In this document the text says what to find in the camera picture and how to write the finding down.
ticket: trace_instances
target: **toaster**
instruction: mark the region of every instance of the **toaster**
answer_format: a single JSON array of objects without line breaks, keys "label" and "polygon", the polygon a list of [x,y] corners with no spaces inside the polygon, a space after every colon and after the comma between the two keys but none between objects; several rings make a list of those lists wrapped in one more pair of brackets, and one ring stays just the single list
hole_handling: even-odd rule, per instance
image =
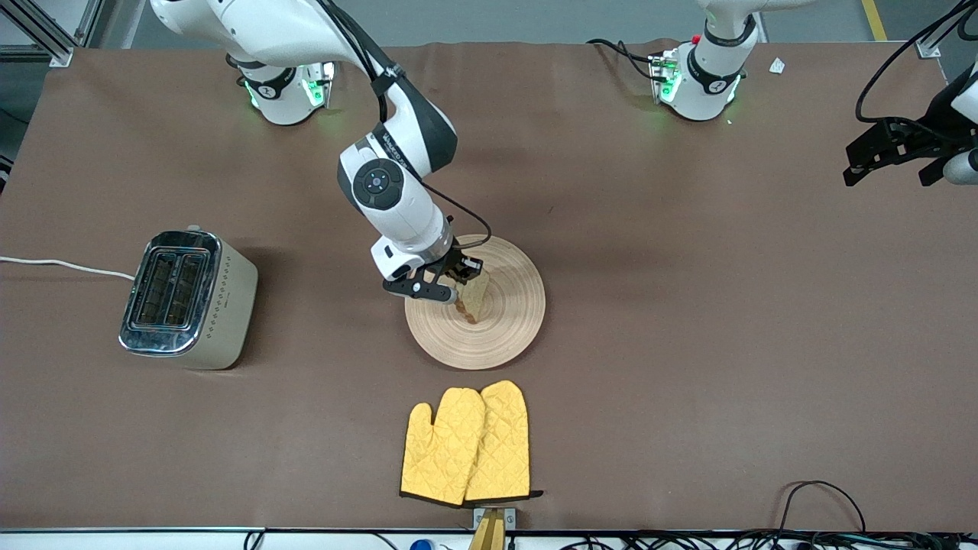
[{"label": "toaster", "polygon": [[258,270],[196,225],[146,246],[119,342],[138,355],[191,369],[230,367],[245,343]]}]

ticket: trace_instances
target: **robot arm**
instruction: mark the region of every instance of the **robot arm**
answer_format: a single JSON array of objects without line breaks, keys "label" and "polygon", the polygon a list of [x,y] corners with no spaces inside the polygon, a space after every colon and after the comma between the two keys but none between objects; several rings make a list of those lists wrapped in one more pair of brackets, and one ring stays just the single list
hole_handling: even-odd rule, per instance
[{"label": "robot arm", "polygon": [[[195,7],[177,6],[188,4]],[[371,254],[384,287],[450,303],[456,293],[439,285],[437,276],[464,283],[479,274],[481,262],[460,252],[450,219],[422,183],[452,161],[458,144],[454,127],[348,14],[332,1],[317,0],[152,0],[152,5],[171,29],[225,46],[249,89],[258,91],[259,108],[270,120],[288,118],[278,115],[287,115],[289,106],[308,105],[304,97],[294,100],[305,95],[302,86],[292,91],[296,68],[339,61],[369,76],[374,92],[389,99],[396,112],[343,151],[337,179],[347,200],[381,234]],[[286,107],[276,111],[279,105]],[[434,272],[433,282],[423,279],[424,271]]]},{"label": "robot arm", "polygon": [[691,120],[709,120],[734,99],[743,64],[760,31],[755,12],[787,10],[815,0],[696,0],[706,12],[702,39],[652,60],[657,102]]}]

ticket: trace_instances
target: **round wooden board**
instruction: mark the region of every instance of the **round wooden board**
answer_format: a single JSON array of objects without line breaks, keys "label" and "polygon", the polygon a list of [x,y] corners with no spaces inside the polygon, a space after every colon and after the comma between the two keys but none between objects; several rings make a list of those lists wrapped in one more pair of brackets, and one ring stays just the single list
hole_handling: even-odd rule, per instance
[{"label": "round wooden board", "polygon": [[[482,237],[466,235],[459,242]],[[491,369],[520,355],[536,338],[547,306],[544,282],[530,258],[499,237],[466,254],[481,259],[489,273],[477,324],[469,324],[455,305],[425,299],[405,299],[404,311],[411,334],[429,355],[457,369]],[[441,282],[454,283],[444,277]]]}]

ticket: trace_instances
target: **brown table mat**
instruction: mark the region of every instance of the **brown table mat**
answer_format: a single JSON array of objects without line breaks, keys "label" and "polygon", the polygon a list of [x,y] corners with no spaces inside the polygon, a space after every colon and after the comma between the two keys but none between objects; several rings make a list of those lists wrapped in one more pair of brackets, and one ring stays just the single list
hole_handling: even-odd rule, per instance
[{"label": "brown table mat", "polygon": [[[0,199],[3,253],[132,272],[197,223],[254,261],[259,297],[239,366],[202,374],[122,350],[126,282],[0,267],[0,525],[468,525],[397,496],[408,412],[506,378],[547,491],[523,527],[772,527],[788,483],[825,479],[871,529],[974,529],[978,194],[921,189],[919,164],[842,183],[893,48],[759,46],[706,123],[590,46],[392,49],[460,134],[429,183],[547,285],[537,342],[480,373],[413,342],[336,188],[376,121],[366,78],[274,127],[220,52],[76,52]],[[869,114],[920,115],[943,85],[932,62],[893,73]],[[856,525],[806,489],[789,526]]]}]

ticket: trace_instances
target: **oven mitt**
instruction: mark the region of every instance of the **oven mitt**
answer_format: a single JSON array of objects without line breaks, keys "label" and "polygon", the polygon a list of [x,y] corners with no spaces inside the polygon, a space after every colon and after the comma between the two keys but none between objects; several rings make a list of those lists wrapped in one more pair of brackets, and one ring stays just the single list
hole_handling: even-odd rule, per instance
[{"label": "oven mitt", "polygon": [[525,500],[543,491],[530,490],[529,420],[523,393],[503,380],[482,390],[485,429],[475,471],[468,480],[465,506]]},{"label": "oven mitt", "polygon": [[438,414],[419,403],[408,419],[401,470],[401,496],[461,506],[485,423],[485,405],[478,392],[448,388]]}]

